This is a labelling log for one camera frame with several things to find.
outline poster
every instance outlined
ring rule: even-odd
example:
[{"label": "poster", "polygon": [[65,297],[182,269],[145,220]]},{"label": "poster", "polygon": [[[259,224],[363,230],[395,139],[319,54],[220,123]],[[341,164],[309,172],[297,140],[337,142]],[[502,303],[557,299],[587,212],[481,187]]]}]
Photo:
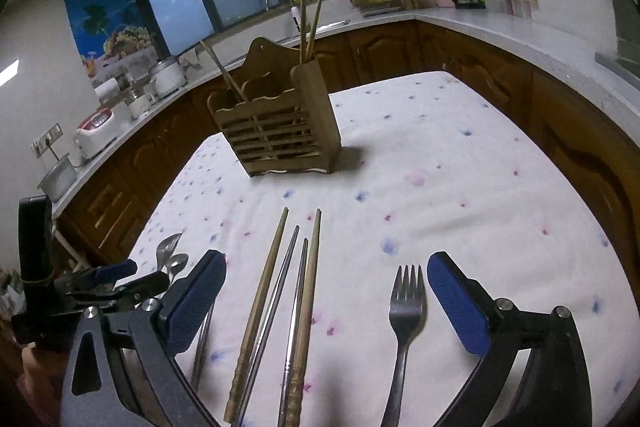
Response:
[{"label": "poster", "polygon": [[65,0],[65,5],[94,87],[127,71],[137,79],[158,60],[135,0]]}]

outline wooden utensil holder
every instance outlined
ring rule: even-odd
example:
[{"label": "wooden utensil holder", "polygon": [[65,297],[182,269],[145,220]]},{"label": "wooden utensil holder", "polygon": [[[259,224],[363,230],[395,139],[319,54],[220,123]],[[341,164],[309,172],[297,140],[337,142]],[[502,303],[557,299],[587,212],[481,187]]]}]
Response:
[{"label": "wooden utensil holder", "polygon": [[[341,147],[340,131],[318,61],[299,64],[297,50],[263,38],[255,47],[256,41],[258,39],[252,43],[245,64],[238,68],[242,71],[232,75],[243,80],[250,77],[242,82],[243,98],[247,100],[232,104],[229,94],[220,93],[207,101],[216,124],[250,176],[268,171],[309,169],[331,173]],[[267,47],[277,51],[285,64],[287,61],[295,64],[287,70],[289,78],[283,78],[274,71],[276,68],[261,71],[250,60],[252,48],[264,54]],[[283,61],[277,63],[282,71]]]}]

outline chopstick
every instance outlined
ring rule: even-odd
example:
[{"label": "chopstick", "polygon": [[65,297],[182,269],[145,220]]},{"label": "chopstick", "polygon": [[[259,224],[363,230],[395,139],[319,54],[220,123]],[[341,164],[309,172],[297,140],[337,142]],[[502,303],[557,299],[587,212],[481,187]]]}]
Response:
[{"label": "chopstick", "polygon": [[287,356],[284,363],[284,374],[282,375],[282,391],[280,393],[280,410],[278,413],[278,427],[284,427],[287,414],[287,404],[289,402],[289,385],[291,383],[291,366],[295,356],[296,336],[300,323],[300,308],[302,306],[302,294],[304,289],[304,278],[306,271],[306,249],[309,241],[306,239],[302,243],[302,256],[300,256],[300,268],[298,269],[298,281],[296,282],[296,293],[291,308],[291,323],[289,325],[289,341],[287,343]]},{"label": "chopstick", "polygon": [[306,0],[300,0],[300,64],[306,57]]},{"label": "chopstick", "polygon": [[267,300],[267,293],[269,291],[271,277],[273,276],[273,269],[276,266],[276,258],[278,257],[278,250],[280,249],[284,225],[287,221],[288,215],[289,209],[285,206],[282,210],[282,215],[280,216],[280,222],[278,223],[276,233],[273,236],[267,260],[264,262],[260,282],[258,283],[258,287],[255,291],[254,303],[252,304],[251,312],[249,313],[249,320],[247,320],[246,328],[244,329],[244,337],[242,338],[238,364],[236,365],[234,380],[231,383],[231,390],[229,391],[229,400],[227,401],[225,408],[225,422],[228,423],[233,422],[236,417],[236,412],[238,411],[238,403],[241,398],[242,389],[244,388],[244,381],[247,374],[247,367],[250,362],[250,355],[254,349],[255,337],[260,325],[260,319],[262,318],[264,303]]},{"label": "chopstick", "polygon": [[280,296],[282,295],[282,289],[284,288],[284,281],[287,277],[287,271],[289,270],[289,265],[291,264],[291,257],[293,256],[293,249],[296,245],[296,239],[298,238],[298,232],[300,231],[300,227],[296,225],[293,235],[291,236],[291,241],[289,243],[289,248],[287,249],[287,254],[282,261],[282,267],[280,268],[280,273],[278,274],[278,278],[276,279],[275,286],[271,291],[271,298],[269,299],[269,305],[267,306],[267,312],[264,316],[264,320],[260,325],[260,333],[258,334],[257,342],[255,343],[254,350],[251,353],[251,360],[249,361],[249,372],[246,376],[246,381],[244,383],[244,389],[242,390],[242,396],[240,397],[240,405],[238,407],[238,414],[231,424],[232,427],[241,427],[242,421],[244,420],[244,413],[246,412],[246,407],[249,404],[249,398],[251,397],[251,391],[254,388],[255,377],[258,373],[258,368],[260,367],[260,361],[262,360],[262,355],[264,354],[264,348],[267,345],[267,338],[269,336],[269,332],[271,331],[271,325],[273,324],[273,317],[276,314],[276,309],[278,307],[278,303],[280,302]]},{"label": "chopstick", "polygon": [[306,359],[309,352],[309,336],[311,334],[311,316],[314,308],[314,293],[316,292],[316,272],[318,270],[318,248],[320,245],[320,218],[322,212],[316,210],[314,232],[311,236],[311,247],[307,261],[305,283],[300,307],[300,322],[296,335],[293,369],[289,386],[289,400],[287,403],[286,427],[300,425],[302,412],[302,391],[305,383]]},{"label": "chopstick", "polygon": [[314,44],[316,43],[316,30],[318,29],[318,19],[320,18],[320,7],[322,6],[322,0],[318,0],[316,4],[316,14],[314,15],[314,21],[311,25],[311,33],[309,33],[309,42],[306,44],[305,62],[311,60],[311,55],[314,52]]},{"label": "chopstick", "polygon": [[209,53],[209,56],[216,63],[218,69],[220,70],[220,73],[222,73],[222,78],[224,78],[225,80],[226,87],[228,87],[231,90],[234,97],[236,98],[236,102],[246,102],[247,98],[244,95],[244,91],[242,91],[242,89],[238,87],[238,84],[236,84],[236,81],[234,80],[234,78],[229,74],[229,72],[222,65],[222,62],[220,62],[220,59],[216,55],[216,52],[213,50],[213,48],[211,48],[210,46],[207,46],[204,43],[204,41],[200,41],[200,44],[203,45],[204,49],[206,49],[206,51]]}]

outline ceiling light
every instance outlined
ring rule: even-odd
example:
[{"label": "ceiling light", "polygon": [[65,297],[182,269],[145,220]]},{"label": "ceiling light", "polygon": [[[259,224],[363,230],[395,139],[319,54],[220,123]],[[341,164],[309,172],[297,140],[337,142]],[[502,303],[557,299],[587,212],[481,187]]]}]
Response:
[{"label": "ceiling light", "polygon": [[18,74],[18,62],[20,62],[20,60],[16,60],[13,64],[0,71],[0,86],[6,84]]}]

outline tablecloth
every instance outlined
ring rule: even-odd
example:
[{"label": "tablecloth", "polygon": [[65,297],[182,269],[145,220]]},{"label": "tablecloth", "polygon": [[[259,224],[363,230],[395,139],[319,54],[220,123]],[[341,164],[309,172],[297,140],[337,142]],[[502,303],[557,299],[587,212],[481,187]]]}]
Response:
[{"label": "tablecloth", "polygon": [[[526,311],[571,309],[590,374],[593,424],[604,425],[640,377],[640,321],[608,238],[564,176],[523,131],[447,73],[394,78],[331,100],[343,145],[336,172],[250,178],[222,134],[209,137],[131,254],[138,275],[149,273],[158,242],[179,231],[177,251],[189,253],[189,267],[209,248],[226,253],[199,391],[212,414],[222,422],[255,288],[288,206],[278,265],[293,227],[310,238],[314,211],[322,209],[302,426],[380,424],[396,356],[388,321],[396,270],[424,268],[440,250],[493,298],[508,297]],[[246,427],[276,425],[301,247]],[[403,427],[432,425],[478,361],[430,288],[428,304],[426,326],[409,350]],[[187,375],[195,344],[177,357]],[[519,353],[488,425],[505,414],[527,355]]]}]

